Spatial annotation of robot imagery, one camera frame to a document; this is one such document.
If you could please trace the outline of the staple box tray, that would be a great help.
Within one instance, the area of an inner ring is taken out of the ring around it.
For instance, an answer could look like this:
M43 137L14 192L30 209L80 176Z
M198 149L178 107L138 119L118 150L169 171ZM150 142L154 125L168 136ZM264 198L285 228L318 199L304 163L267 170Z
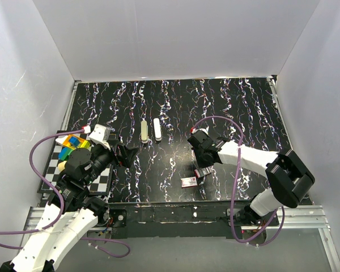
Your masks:
M201 169L195 169L194 174L197 179L201 177L205 177L209 174L211 174L212 170L211 167L201 168Z

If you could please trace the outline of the beige stapler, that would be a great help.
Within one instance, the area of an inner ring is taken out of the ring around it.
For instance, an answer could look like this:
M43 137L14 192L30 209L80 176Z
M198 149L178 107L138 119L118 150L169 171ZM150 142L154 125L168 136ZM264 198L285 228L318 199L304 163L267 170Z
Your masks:
M148 124L146 120L141 121L141 142L148 143Z

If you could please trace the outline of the white stapler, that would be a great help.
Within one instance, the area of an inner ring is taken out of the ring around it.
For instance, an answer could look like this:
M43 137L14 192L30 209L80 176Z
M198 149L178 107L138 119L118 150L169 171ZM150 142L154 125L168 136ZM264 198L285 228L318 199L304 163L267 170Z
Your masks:
M154 123L155 140L157 142L160 142L162 140L160 120L158 118L155 118L155 119L153 119L153 123Z

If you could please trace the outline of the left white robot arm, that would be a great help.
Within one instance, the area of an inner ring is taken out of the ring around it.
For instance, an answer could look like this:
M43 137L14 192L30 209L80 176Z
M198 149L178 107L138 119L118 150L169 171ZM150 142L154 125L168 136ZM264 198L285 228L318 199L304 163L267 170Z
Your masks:
M86 232L109 221L108 205L90 196L89 184L110 165L130 168L138 150L117 139L97 143L91 149L73 150L30 238L0 271L56 271Z

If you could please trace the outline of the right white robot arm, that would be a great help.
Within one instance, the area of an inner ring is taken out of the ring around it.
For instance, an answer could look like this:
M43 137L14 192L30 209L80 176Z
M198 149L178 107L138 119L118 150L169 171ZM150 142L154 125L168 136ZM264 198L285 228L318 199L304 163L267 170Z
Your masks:
M269 188L254 196L243 210L234 216L238 222L260 224L266 215L286 206L296 208L315 183L315 178L292 149L280 152L263 151L219 137L212 139L202 130L189 138L200 168L215 163L237 165L266 177Z

